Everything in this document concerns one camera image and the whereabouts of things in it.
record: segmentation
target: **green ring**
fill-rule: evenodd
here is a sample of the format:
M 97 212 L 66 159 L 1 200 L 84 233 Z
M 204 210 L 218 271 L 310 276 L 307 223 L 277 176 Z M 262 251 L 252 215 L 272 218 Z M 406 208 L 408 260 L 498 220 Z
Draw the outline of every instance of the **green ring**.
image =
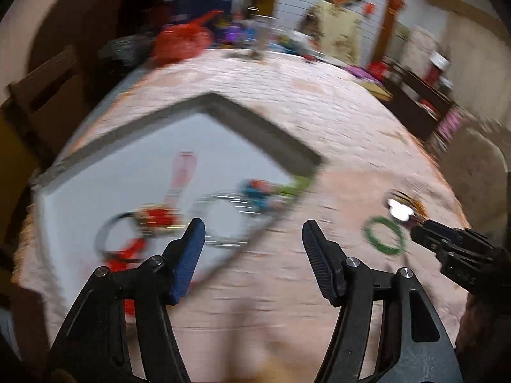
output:
M 387 246 L 383 244 L 378 239 L 375 238 L 374 234 L 372 234 L 372 225 L 379 223 L 380 225 L 387 226 L 392 232 L 394 232 L 398 237 L 398 247 L 394 248 L 392 246 Z M 364 234 L 367 241 L 372 244 L 376 249 L 386 255 L 397 255 L 400 252 L 405 250 L 405 237 L 399 225 L 394 223 L 392 220 L 387 219 L 383 216 L 371 217 L 368 219 L 364 225 Z

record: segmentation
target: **silver bracelet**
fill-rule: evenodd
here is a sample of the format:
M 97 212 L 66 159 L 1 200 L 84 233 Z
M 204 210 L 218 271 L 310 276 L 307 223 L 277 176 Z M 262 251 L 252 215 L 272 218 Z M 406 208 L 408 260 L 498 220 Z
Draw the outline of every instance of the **silver bracelet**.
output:
M 247 244 L 251 233 L 250 219 L 260 215 L 260 212 L 257 211 L 256 207 L 245 196 L 235 193 L 216 193 L 205 196 L 196 202 L 193 217 L 200 217 L 204 220 L 209 205 L 218 200 L 225 200 L 231 203 L 234 207 L 239 208 L 239 213 L 247 217 L 246 233 L 242 237 L 220 237 L 211 233 L 210 225 L 206 223 L 206 240 L 204 244 L 224 248 L 233 248 Z

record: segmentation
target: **tablecloth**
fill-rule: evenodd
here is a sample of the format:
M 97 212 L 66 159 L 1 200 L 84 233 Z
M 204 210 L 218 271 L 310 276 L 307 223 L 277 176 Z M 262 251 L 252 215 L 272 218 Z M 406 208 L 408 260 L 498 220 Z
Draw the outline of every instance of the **tablecloth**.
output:
M 231 266 L 172 309 L 171 322 L 192 381 L 221 381 L 225 342 L 232 318 L 250 307 L 244 320 L 246 349 L 239 364 L 257 367 L 268 335 L 293 347 L 297 381 L 313 381 L 330 341 L 338 310 L 319 292 L 301 243 L 301 225 L 318 221 L 328 239 L 371 268 L 396 272 L 412 268 L 454 342 L 467 293 L 443 277 L 434 255 L 407 239 L 407 252 L 391 257 L 368 244 L 364 221 L 386 215 L 382 197 L 390 188 L 418 194 L 430 218 L 452 227 L 467 225 L 454 194 L 416 140 L 379 101 L 345 71 L 324 63 L 267 53 L 255 62 L 229 50 L 154 69 L 76 140 L 70 151 L 117 126 L 170 103 L 217 92 L 250 108 L 300 138 L 325 157 L 302 199 Z M 42 293 L 50 340 L 65 317 L 52 298 L 50 274 L 38 257 L 29 213 L 16 254 L 13 280 Z M 381 304 L 375 303 L 362 376 L 374 368 Z M 133 369 L 143 375 L 136 350 Z

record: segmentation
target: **wooden pillar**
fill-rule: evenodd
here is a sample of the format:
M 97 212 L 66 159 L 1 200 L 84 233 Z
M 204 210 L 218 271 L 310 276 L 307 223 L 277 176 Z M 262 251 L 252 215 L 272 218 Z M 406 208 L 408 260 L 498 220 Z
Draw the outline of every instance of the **wooden pillar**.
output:
M 395 18 L 398 12 L 405 6 L 403 0 L 387 0 L 387 11 L 380 28 L 378 41 L 376 42 L 375 50 L 372 54 L 371 62 L 379 62 L 385 54 L 388 42 L 392 37 L 392 30 L 394 28 Z

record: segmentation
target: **white tray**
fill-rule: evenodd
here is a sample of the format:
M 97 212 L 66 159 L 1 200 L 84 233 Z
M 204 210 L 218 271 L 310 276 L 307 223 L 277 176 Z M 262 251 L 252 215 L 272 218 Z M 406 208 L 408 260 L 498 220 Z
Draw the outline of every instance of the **white tray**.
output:
M 67 312 L 92 271 L 105 262 L 95 251 L 101 226 L 142 204 L 161 203 L 177 154 L 191 151 L 197 168 L 178 208 L 185 223 L 197 216 L 197 201 L 217 192 L 239 192 L 247 179 L 290 184 L 292 176 L 313 177 L 321 157 L 261 116 L 217 94 L 166 107 L 94 140 L 53 166 L 34 187 L 38 244 L 52 273 L 51 284 Z M 282 212 L 258 218 L 254 234 Z M 236 235 L 246 223 L 234 207 L 218 204 L 204 218 L 206 234 Z M 151 240 L 145 257 L 160 254 L 180 237 Z M 131 221 L 111 230 L 107 250 L 136 237 Z M 193 281 L 233 258 L 232 248 L 205 246 Z

